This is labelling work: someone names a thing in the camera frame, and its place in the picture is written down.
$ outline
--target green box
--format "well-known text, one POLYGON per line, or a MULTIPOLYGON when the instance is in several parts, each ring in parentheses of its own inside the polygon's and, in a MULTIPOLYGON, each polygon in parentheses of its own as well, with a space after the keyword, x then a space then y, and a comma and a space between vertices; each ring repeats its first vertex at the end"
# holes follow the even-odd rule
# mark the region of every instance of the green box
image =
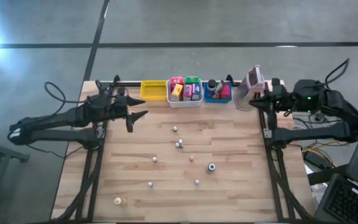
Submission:
POLYGON ((199 83, 200 79, 198 77, 186 77, 185 78, 185 84, 195 84, 199 83))

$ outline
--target laptop keyboard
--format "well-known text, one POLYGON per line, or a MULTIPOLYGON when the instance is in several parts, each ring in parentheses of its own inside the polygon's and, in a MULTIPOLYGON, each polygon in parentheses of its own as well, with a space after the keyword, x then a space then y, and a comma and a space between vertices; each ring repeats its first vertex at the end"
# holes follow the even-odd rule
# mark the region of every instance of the laptop keyboard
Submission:
POLYGON ((348 181, 337 180, 325 210, 344 223, 358 224, 358 188, 348 181))

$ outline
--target yellow bin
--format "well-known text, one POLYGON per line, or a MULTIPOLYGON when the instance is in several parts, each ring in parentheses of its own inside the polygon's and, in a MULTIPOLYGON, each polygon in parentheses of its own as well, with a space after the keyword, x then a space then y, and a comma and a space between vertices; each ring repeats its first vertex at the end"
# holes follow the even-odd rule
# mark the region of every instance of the yellow bin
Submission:
POLYGON ((166 80, 144 80, 140 85, 140 97, 149 101, 167 100, 166 80))

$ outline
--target wooden tabletop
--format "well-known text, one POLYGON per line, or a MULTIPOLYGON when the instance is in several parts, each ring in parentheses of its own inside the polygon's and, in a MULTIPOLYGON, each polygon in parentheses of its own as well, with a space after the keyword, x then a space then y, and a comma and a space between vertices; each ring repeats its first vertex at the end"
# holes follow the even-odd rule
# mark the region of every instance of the wooden tabletop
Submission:
MULTIPOLYGON (((140 98, 139 87, 127 89, 131 97, 140 98)), ((84 82, 80 100, 96 93, 94 82, 84 82)), ((126 131, 122 119, 108 124, 94 221, 277 221, 257 110, 237 110, 233 101, 177 109, 165 101, 148 101, 130 107, 130 112, 142 110, 149 113, 136 122, 133 133, 126 131), (175 147, 179 139, 183 149, 175 147), (194 162, 189 161, 192 155, 194 162), (212 174, 206 172, 209 163, 216 165, 212 174), (116 197, 126 204, 115 205, 116 197)), ((278 125, 292 128, 292 117, 279 115, 278 125)), ((67 153, 79 146, 70 143, 67 153)), ((66 159, 52 218, 61 215, 78 193, 85 158, 86 151, 80 150, 66 159)), ((300 149, 289 146, 284 160, 292 192, 314 214, 300 149)), ((282 191, 280 198, 287 217, 282 191)))

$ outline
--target concrete floor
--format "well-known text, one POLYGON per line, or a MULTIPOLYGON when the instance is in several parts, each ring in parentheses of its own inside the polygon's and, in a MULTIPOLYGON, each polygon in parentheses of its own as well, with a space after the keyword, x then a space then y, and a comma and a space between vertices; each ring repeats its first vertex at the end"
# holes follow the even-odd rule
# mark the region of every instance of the concrete floor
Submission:
MULTIPOLYGON (((0 44, 91 44, 103 2, 0 0, 0 44)), ((358 42, 358 0, 111 1, 100 42, 358 42)), ((31 153, 28 163, 9 164, 0 190, 0 223, 49 219, 62 160, 13 146, 6 134, 18 119, 59 107, 44 91, 46 81, 76 100, 90 52, 0 49, 0 145, 31 153)), ((242 79, 259 64, 266 79, 281 78, 291 89, 302 78, 323 80, 347 57, 347 73, 331 87, 358 108, 358 47, 98 49, 90 80, 112 80, 116 74, 123 80, 227 74, 242 79)), ((61 155, 67 148, 65 142, 35 145, 61 155)), ((353 150, 354 145, 326 148, 337 164, 347 163, 353 150)))

